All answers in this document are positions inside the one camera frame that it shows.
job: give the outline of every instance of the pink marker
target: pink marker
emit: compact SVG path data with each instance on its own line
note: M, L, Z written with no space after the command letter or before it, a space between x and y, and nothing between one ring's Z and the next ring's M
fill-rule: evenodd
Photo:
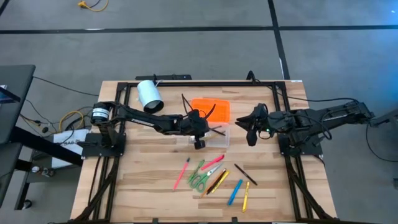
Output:
M201 170L205 170L207 167L213 165L216 162L221 161L222 159L224 159L224 155L220 155L219 157L217 157L216 159L213 159L211 162L207 163L206 165L204 165L203 167L201 167Z
M189 160L190 160L190 158L188 158L187 161L185 162L185 165L184 165L184 167L183 167L182 170L181 170L180 176L178 177L177 181L176 181L175 184L174 184L173 191L177 188L177 185L178 185L178 183L179 183L180 180L181 180L182 174L184 174L185 170L187 169Z

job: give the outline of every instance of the yellow marker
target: yellow marker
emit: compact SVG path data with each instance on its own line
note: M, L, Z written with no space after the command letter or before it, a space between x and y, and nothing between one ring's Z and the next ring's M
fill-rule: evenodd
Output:
M229 174L229 170L227 170L227 171L225 172L225 174L223 175L223 177L221 178L221 180L217 183L216 187L213 188L213 190L211 191L211 193L214 193L214 192L217 190L217 188L218 188L218 187L221 185L221 183L225 180L225 178L226 178L226 176L228 176L228 174Z
M244 193L244 200L243 200L242 212L245 212L246 209L248 209L249 184L250 184L250 182L248 181L247 184L246 184L246 191L245 191L245 193Z

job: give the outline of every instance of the black table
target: black table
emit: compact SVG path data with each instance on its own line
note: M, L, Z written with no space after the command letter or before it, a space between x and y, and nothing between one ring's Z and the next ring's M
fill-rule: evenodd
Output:
M83 164L79 154L16 127L19 113L32 83L34 70L34 65L0 66L0 85L7 85L7 90L21 99L18 103L8 103L0 106L0 207L6 196L14 170L26 171L24 183L15 206L16 210L20 210L23 208L29 183L50 179L36 174L29 175L33 165L45 165L48 167L51 156L77 166ZM42 157L37 161L20 160L18 157L23 146L44 152L49 156Z

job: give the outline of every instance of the blue marker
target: blue marker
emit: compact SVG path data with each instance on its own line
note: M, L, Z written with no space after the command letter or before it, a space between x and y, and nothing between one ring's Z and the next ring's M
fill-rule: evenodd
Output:
M231 197L229 198L229 201L228 201L227 205L232 205L232 203L234 202L235 195L236 195L236 193L238 192L239 188L241 187L242 182L243 182L242 179L239 180L238 184L236 185L236 187L235 187L235 189L234 189L234 192L232 192L232 195L231 195Z

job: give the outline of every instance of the brown pencil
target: brown pencil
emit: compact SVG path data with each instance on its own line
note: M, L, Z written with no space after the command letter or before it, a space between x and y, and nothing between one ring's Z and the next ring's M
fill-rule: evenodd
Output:
M207 191L209 190L209 188L210 188L211 186L213 186L213 184L218 180L219 177L221 177L221 175L223 175L224 171L226 171L226 169L224 169L223 171L221 171L220 174L218 174L218 176L214 179L214 181L213 181L211 184L209 184L209 185L207 186L207 188L201 193L200 198L202 198L202 197L207 193Z

